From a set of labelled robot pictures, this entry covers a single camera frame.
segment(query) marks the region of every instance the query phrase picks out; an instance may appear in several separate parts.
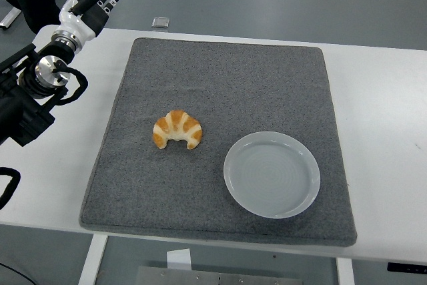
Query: gray floor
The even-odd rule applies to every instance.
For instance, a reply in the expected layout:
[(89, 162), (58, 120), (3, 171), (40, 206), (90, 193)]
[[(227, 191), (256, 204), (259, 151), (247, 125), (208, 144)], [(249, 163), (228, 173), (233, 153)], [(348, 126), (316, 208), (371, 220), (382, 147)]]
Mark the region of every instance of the gray floor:
[[(91, 239), (90, 234), (0, 225), (0, 263), (40, 285), (76, 285)], [(0, 266), (0, 284), (30, 283)]]
[[(62, 6), (64, 1), (57, 0), (57, 3)], [(10, 9), (9, 4), (0, 0), (0, 17)], [(154, 17), (169, 17), (168, 31), (174, 33), (427, 49), (427, 0), (121, 0), (106, 27), (152, 30)], [(0, 61), (25, 47), (35, 36), (22, 15), (10, 29), (0, 31), (0, 34)], [(89, 245), (87, 235), (10, 229), (7, 226), (0, 228), (0, 239), (0, 262), (15, 264), (40, 282), (46, 275), (53, 275), (47, 265), (66, 271), (71, 264), (75, 277)], [(244, 259), (244, 255), (238, 254), (238, 257)], [(243, 271), (244, 266), (247, 266), (246, 272), (256, 270), (252, 263), (242, 262)], [(380, 277), (384, 265), (356, 263), (356, 284), (417, 284), (407, 278), (409, 276), (399, 274), (397, 277), (396, 273), (393, 279), (402, 277), (401, 283), (388, 282), (390, 274)], [(9, 277), (6, 273), (0, 270), (2, 284), (5, 283), (2, 280)], [(426, 283), (426, 276), (421, 276), (421, 280)], [(10, 280), (8, 284), (24, 283)]]
[(97, 285), (135, 284), (139, 266), (167, 268), (166, 253), (190, 249), (192, 270), (303, 280), (304, 285), (338, 285), (333, 258), (214, 246), (110, 237)]

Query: robotic arm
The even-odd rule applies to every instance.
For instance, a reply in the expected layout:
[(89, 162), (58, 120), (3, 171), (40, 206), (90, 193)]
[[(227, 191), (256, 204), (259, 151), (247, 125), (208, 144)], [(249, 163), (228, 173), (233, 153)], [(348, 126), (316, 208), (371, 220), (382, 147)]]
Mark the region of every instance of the robotic arm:
[[(86, 41), (101, 33), (118, 1), (67, 0), (50, 43), (38, 53), (30, 44), (0, 63), (0, 145), (9, 137), (21, 146), (35, 140), (55, 121), (50, 111), (56, 105), (71, 103), (86, 90), (85, 76), (67, 65)], [(71, 75), (79, 87), (64, 98)], [(37, 103), (36, 99), (46, 97), (50, 98), (43, 105)], [(12, 177), (0, 196), (1, 209), (13, 195), (20, 174), (0, 167), (0, 175)]]

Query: gray mat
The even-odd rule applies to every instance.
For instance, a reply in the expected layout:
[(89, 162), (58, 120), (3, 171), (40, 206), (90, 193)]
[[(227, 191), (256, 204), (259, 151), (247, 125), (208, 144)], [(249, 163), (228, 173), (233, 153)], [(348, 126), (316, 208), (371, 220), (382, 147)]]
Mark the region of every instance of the gray mat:
[[(153, 125), (173, 109), (200, 121), (201, 143), (169, 141)], [(223, 177), (228, 150), (278, 131), (316, 158), (321, 186), (292, 218), (251, 214)], [(84, 228), (172, 238), (349, 246), (356, 241), (334, 107), (315, 47), (136, 39), (81, 209)]]

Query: white plate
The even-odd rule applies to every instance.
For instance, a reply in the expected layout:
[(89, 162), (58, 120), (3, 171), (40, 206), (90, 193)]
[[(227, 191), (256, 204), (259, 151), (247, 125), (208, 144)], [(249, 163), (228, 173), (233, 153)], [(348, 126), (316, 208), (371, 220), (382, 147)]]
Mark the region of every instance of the white plate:
[(320, 171), (298, 140), (273, 131), (251, 133), (230, 148), (224, 178), (237, 203), (266, 218), (288, 218), (318, 195)]

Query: metal base plate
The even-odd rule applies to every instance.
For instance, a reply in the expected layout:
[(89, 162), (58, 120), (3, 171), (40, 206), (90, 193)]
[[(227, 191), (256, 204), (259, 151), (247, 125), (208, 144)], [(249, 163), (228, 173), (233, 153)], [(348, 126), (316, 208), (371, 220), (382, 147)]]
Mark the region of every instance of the metal base plate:
[(302, 285), (302, 280), (140, 266), (135, 285)]

